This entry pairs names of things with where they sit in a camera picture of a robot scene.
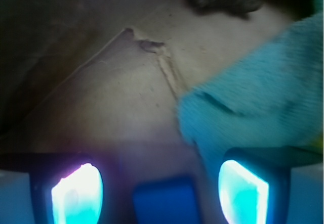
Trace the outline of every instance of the blue cloth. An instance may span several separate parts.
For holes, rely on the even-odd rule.
[[[307,144],[323,127],[323,12],[194,88],[178,117],[212,177],[231,147]]]

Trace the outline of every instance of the glowing light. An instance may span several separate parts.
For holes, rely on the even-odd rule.
[[[97,223],[102,195],[99,170],[90,163],[82,165],[52,188],[54,223]]]
[[[265,224],[269,184],[234,160],[221,166],[218,179],[223,213],[229,223]]]

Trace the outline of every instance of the blue light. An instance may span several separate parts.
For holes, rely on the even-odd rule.
[[[87,163],[52,188],[55,224],[98,222],[103,184],[99,170]]]
[[[234,160],[219,172],[219,197],[229,223],[265,224],[269,184]]]

